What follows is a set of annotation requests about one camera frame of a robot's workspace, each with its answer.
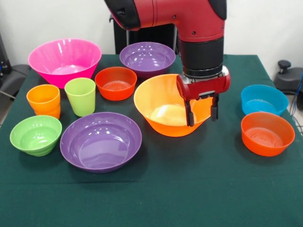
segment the blue bowl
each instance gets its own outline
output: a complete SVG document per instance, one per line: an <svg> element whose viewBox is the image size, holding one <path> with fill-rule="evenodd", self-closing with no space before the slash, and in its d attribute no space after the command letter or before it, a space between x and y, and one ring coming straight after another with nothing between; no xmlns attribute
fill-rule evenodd
<svg viewBox="0 0 303 227"><path fill-rule="evenodd" d="M288 107L288 98L267 85L251 85L242 90L242 110L245 114L269 112L280 116Z"/></svg>

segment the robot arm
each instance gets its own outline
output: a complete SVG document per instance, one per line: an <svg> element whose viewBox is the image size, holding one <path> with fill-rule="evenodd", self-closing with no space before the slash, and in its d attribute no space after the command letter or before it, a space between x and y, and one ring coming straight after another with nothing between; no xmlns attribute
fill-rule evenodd
<svg viewBox="0 0 303 227"><path fill-rule="evenodd" d="M212 119L218 118L219 93L230 86L223 66L226 0L105 0L115 21L124 29L175 24L183 74L177 87L184 99L187 125L194 125L189 101L213 97Z"/></svg>

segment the green tablecloth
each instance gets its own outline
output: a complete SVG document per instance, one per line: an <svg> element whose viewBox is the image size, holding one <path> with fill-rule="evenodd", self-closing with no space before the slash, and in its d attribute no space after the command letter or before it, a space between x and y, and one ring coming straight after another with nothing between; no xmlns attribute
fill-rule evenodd
<svg viewBox="0 0 303 227"><path fill-rule="evenodd" d="M123 168L90 174L61 156L32 157L9 142L21 120L34 115L26 100L32 87L46 83L34 71L22 86L0 129L0 226L2 227L292 227L303 226L303 140L281 155L260 157L241 141L241 90L273 85L257 56L226 55L232 85L220 96L219 120L194 133L169 138L155 132L138 113L133 98L121 102L96 94L96 112L127 115L140 126L143 143ZM121 66L104 55L96 69ZM171 73L180 73L180 59ZM63 130L75 121L64 91ZM285 117L294 126L289 113Z"/></svg>

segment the green bowl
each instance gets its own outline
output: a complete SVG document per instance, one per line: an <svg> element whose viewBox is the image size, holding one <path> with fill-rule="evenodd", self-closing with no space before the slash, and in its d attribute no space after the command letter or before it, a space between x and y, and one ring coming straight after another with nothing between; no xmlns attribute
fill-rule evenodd
<svg viewBox="0 0 303 227"><path fill-rule="evenodd" d="M49 154L62 132L61 122L54 117L38 115L19 122L10 133L11 144L33 156Z"/></svg>

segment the large purple bowl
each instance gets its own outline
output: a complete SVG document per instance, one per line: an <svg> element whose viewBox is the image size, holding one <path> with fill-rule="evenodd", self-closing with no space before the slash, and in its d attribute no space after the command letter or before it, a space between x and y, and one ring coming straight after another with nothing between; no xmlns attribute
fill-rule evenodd
<svg viewBox="0 0 303 227"><path fill-rule="evenodd" d="M176 54L166 45L141 42L128 45L120 52L120 61L140 78L165 74L174 63Z"/></svg>
<svg viewBox="0 0 303 227"><path fill-rule="evenodd" d="M101 112L74 121L61 137L60 150L79 169L107 173L134 157L141 142L140 128L132 119Z"/></svg>

